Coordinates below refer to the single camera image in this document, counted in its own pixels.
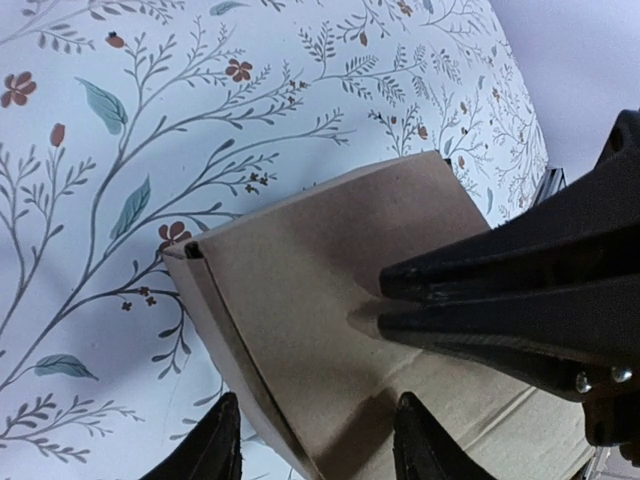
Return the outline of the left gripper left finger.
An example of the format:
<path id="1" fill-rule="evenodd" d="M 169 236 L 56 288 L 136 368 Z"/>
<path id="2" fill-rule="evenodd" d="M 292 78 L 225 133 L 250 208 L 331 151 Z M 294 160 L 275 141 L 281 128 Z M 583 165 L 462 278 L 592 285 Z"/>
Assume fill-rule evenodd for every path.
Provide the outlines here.
<path id="1" fill-rule="evenodd" d="M 237 396 L 223 394 L 178 447 L 141 480 L 240 480 L 240 422 Z"/>

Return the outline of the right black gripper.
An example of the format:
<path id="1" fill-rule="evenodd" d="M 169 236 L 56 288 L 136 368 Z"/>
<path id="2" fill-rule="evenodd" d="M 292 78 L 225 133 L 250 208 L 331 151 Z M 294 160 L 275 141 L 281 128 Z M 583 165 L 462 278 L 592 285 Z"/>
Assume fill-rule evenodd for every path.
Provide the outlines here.
<path id="1" fill-rule="evenodd" d="M 618 115 L 596 162 L 610 231 L 593 283 L 433 305 L 377 320 L 380 336 L 479 363 L 585 407 L 596 444 L 639 441 L 639 112 Z"/>

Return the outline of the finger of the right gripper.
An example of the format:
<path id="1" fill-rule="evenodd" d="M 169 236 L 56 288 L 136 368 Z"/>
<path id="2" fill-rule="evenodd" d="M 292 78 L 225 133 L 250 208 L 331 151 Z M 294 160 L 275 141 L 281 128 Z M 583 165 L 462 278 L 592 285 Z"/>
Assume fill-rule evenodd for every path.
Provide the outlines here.
<path id="1" fill-rule="evenodd" d="M 639 272 L 639 151 L 626 149 L 504 225 L 395 265 L 384 296 L 423 304 L 528 293 Z"/>

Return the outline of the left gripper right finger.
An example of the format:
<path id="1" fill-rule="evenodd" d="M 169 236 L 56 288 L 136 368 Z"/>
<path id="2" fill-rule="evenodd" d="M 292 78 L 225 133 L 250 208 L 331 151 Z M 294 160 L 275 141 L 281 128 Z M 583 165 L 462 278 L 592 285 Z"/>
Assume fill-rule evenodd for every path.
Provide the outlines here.
<path id="1" fill-rule="evenodd" d="M 412 392 L 398 400 L 393 420 L 398 480 L 493 480 Z"/>

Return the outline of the brown cardboard box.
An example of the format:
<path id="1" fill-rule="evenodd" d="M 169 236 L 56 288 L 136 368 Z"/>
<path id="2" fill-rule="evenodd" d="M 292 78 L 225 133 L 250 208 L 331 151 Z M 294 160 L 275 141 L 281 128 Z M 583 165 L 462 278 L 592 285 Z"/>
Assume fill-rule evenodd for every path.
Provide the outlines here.
<path id="1" fill-rule="evenodd" d="M 428 152 L 358 168 L 162 255 L 250 424 L 303 476 L 393 478 L 393 413 L 411 391 L 495 477 L 567 479 L 593 452 L 580 406 L 353 326 L 386 308 L 383 267 L 487 227 Z"/>

